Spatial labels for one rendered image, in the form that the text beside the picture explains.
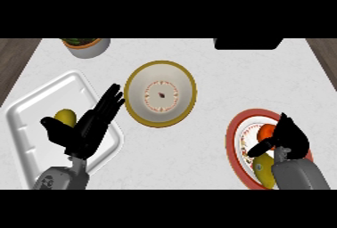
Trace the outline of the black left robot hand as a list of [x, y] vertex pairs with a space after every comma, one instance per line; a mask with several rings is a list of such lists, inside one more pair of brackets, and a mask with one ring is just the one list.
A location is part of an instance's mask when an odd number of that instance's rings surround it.
[[113, 84], [92, 110], [88, 110], [74, 127], [52, 117], [42, 119], [49, 141], [64, 146], [66, 154], [88, 159], [97, 152], [108, 126], [125, 104], [120, 85]]

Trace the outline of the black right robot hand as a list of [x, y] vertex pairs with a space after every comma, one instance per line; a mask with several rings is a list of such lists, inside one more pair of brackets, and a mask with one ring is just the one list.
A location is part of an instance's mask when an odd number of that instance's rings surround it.
[[274, 150], [278, 161], [302, 159], [308, 155], [309, 140], [293, 119], [283, 113], [271, 136], [268, 136], [250, 149], [250, 158], [259, 157], [267, 151]]

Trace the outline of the red-rimmed white plate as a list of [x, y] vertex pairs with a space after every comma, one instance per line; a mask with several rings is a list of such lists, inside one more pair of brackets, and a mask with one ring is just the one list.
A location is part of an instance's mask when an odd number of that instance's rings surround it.
[[[265, 110], [250, 109], [243, 111], [234, 118], [227, 131], [227, 154], [231, 161], [233, 169], [237, 176], [249, 189], [272, 190], [264, 187], [253, 171], [253, 160], [247, 153], [250, 149], [258, 145], [258, 132], [265, 124], [277, 125], [281, 118], [281, 114]], [[274, 158], [274, 151], [267, 151]], [[314, 162], [311, 151], [303, 159], [309, 159]]]

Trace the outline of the yellow squash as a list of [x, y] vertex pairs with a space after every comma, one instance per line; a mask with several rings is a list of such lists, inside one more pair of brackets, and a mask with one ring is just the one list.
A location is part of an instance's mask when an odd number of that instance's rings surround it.
[[253, 160], [253, 171], [255, 175], [265, 188], [272, 189], [275, 185], [274, 174], [271, 167], [274, 165], [274, 158], [268, 153], [264, 153]]

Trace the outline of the yellow-rimmed white bowl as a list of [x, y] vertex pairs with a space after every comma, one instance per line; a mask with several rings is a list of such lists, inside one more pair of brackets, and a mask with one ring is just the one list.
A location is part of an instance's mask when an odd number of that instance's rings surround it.
[[145, 126], [169, 127], [194, 109], [197, 83], [173, 61], [151, 61], [134, 71], [125, 87], [126, 110]]

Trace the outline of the yellow-green round fruit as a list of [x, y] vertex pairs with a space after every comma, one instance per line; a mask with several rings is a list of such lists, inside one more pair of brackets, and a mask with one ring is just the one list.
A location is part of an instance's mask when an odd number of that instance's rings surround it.
[[77, 114], [70, 109], [60, 110], [55, 114], [55, 119], [71, 127], [74, 127], [77, 124]]

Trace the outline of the orange round fruit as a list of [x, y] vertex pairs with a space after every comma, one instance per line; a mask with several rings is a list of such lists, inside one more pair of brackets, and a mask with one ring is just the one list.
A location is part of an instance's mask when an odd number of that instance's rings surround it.
[[267, 143], [271, 146], [271, 151], [275, 150], [275, 140], [272, 138], [275, 125], [265, 124], [258, 132], [258, 140], [261, 143]]

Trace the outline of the white rectangular tray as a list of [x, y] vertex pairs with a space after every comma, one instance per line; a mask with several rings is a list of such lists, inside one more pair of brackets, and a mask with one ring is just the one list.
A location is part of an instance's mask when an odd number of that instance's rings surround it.
[[122, 149], [114, 122], [123, 92], [97, 95], [83, 73], [70, 70], [6, 108], [6, 127], [23, 186], [83, 190], [91, 175]]

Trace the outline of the white pot with plant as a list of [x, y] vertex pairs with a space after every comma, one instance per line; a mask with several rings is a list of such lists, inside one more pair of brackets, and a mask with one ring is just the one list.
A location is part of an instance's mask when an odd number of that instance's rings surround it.
[[91, 59], [100, 56], [108, 49], [111, 44], [110, 38], [98, 38], [89, 44], [85, 45], [71, 45], [68, 42], [64, 42], [68, 51], [80, 59]]

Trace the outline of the black appliance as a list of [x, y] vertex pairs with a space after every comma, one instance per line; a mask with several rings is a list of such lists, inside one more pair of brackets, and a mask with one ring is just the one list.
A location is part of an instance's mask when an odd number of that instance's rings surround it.
[[215, 38], [218, 50], [274, 50], [281, 38]]

